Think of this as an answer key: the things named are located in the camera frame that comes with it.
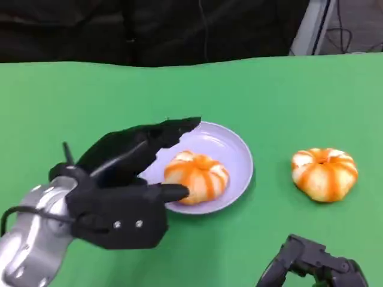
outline peeled tangerine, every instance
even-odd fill
[[[228,180],[229,174],[220,162],[207,155],[183,151],[166,167],[164,184],[186,186],[189,196],[180,203],[194,205],[222,195]]]
[[[298,151],[291,165],[294,183],[321,202],[342,200],[358,178],[352,157],[333,148]]]

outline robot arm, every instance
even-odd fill
[[[333,257],[325,250],[322,244],[291,234],[266,268],[257,287],[280,287],[289,271],[300,277],[314,276],[314,286],[317,287],[368,287],[354,260]]]
[[[45,287],[66,249],[83,239],[106,249],[153,248],[168,229],[165,203],[188,196],[181,185],[147,185],[137,176],[161,148],[178,143],[200,118],[170,120],[109,133],[74,164],[51,169],[50,184],[33,188],[1,220],[0,287]],[[18,212],[5,232],[7,217]]]

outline plate rim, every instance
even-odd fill
[[[235,201],[237,201],[238,198],[240,198],[243,193],[246,192],[247,188],[249,187],[250,183],[251,183],[251,180],[253,178],[253,174],[254,174],[254,161],[253,161],[253,155],[251,153],[251,150],[250,148],[248,147],[248,145],[246,144],[246,142],[237,134],[235,133],[233,130],[227,128],[227,127],[224,127],[222,126],[221,124],[216,124],[216,123],[212,123],[212,122],[209,122],[209,121],[201,121],[200,124],[207,124],[207,125],[212,125],[212,126],[216,126],[216,127],[219,127],[221,129],[224,129],[226,130],[227,132],[233,134],[237,139],[239,139],[240,143],[245,147],[245,150],[247,152],[247,154],[249,155],[249,159],[250,159],[250,176],[249,178],[247,179],[247,182],[245,184],[245,188],[238,194],[238,196],[232,198],[231,200],[229,200],[226,204],[214,209],[214,210],[209,210],[207,212],[190,212],[190,211],[181,211],[181,210],[178,210],[178,209],[173,209],[172,208],[172,204],[173,202],[170,202],[170,203],[167,203],[165,204],[166,208],[168,210],[171,210],[173,212],[176,212],[176,213],[180,213],[180,214],[187,214],[187,215],[204,215],[204,214],[210,214],[210,213],[214,213],[214,212],[217,212],[217,211],[220,211],[226,207],[229,207],[230,205],[232,205]]]

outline robotic finger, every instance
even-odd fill
[[[271,261],[257,287],[280,287],[287,273],[314,276],[317,287],[368,287],[359,265],[325,252],[326,247],[296,235],[289,235],[278,255]]]

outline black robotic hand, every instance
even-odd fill
[[[296,235],[289,235],[271,261],[257,287],[281,287],[287,273],[314,276],[314,287],[368,287],[359,265],[351,259],[336,258],[326,247]]]
[[[112,132],[76,164],[66,148],[67,162],[52,168],[49,177],[77,181],[65,197],[75,219],[71,234],[107,249],[157,246],[168,229],[165,203],[181,200],[189,191],[181,185],[147,185],[138,175],[161,148],[177,144],[199,123],[200,118],[186,118]]]

